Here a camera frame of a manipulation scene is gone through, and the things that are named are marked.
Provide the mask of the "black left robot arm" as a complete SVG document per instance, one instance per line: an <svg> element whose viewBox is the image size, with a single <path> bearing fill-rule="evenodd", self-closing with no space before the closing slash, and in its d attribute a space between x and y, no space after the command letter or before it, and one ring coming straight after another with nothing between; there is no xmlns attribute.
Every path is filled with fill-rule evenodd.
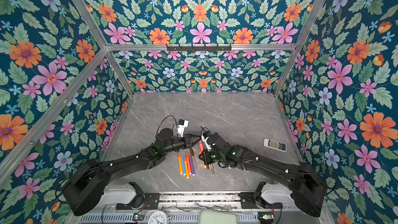
<svg viewBox="0 0 398 224"><path fill-rule="evenodd" d="M200 135L184 134L178 138L170 128L162 129L155 142L137 154L110 161L90 159L62 187L62 195L75 216L82 216L98 205L123 204L133 209L144 204L144 192L137 183L110 186L129 174L150 170L161 164L168 153L179 152L196 145Z"/></svg>

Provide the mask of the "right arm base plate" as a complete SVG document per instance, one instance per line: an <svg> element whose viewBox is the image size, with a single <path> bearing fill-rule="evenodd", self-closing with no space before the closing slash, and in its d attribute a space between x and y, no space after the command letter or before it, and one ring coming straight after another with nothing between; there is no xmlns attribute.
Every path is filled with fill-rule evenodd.
<svg viewBox="0 0 398 224"><path fill-rule="evenodd" d="M253 192L240 192L238 196L240 198L240 204L242 209L282 209L282 203L269 203L264 200L261 196L264 186L267 186L266 182L260 182Z"/></svg>

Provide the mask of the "pink red highlighter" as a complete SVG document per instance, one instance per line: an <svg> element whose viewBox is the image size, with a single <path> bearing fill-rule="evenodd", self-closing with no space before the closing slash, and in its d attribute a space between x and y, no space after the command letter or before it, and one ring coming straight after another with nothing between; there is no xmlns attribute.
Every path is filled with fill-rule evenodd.
<svg viewBox="0 0 398 224"><path fill-rule="evenodd" d="M204 146L202 141L199 142L199 145L200 145L200 153L202 153L204 151Z"/></svg>

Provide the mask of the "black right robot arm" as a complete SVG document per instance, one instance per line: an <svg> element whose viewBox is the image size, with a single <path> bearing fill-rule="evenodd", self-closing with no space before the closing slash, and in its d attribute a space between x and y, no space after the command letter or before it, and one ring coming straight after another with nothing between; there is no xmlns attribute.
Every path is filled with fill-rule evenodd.
<svg viewBox="0 0 398 224"><path fill-rule="evenodd" d="M221 168L256 172L277 181L291 191L296 207L304 213L320 217L326 184L311 165L279 162L261 156L242 145L231 145L218 133L205 132L202 135L204 150L199 159L205 165L216 163Z"/></svg>

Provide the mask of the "purple highlighter pen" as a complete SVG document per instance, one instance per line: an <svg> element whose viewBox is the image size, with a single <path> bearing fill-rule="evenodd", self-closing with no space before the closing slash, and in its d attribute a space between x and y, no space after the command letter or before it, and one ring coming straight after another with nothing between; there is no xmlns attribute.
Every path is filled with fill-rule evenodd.
<svg viewBox="0 0 398 224"><path fill-rule="evenodd" d="M189 157L189 161L190 161L191 174L192 174L192 176L194 176L195 175L195 165L193 162L193 158L191 155L188 155L188 157Z"/></svg>

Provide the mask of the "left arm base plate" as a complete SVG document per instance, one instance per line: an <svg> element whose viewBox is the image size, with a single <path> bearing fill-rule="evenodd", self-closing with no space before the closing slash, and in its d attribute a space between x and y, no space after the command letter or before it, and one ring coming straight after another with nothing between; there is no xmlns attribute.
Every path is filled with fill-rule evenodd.
<svg viewBox="0 0 398 224"><path fill-rule="evenodd" d="M129 182L129 189L134 190L135 196L128 200L126 204L118 203L117 210L155 210L160 202L160 194L144 192L135 182Z"/></svg>

